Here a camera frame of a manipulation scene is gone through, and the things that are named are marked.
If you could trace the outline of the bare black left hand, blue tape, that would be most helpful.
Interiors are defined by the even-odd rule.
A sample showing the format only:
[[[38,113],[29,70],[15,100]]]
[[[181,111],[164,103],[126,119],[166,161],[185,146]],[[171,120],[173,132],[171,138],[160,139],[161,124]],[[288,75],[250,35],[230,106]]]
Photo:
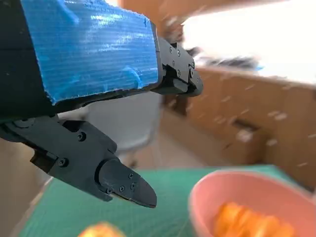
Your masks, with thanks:
[[[146,16],[103,0],[0,3],[0,136],[48,175],[103,201],[154,208],[154,189],[95,126],[58,114],[147,91],[198,96],[192,56]]]

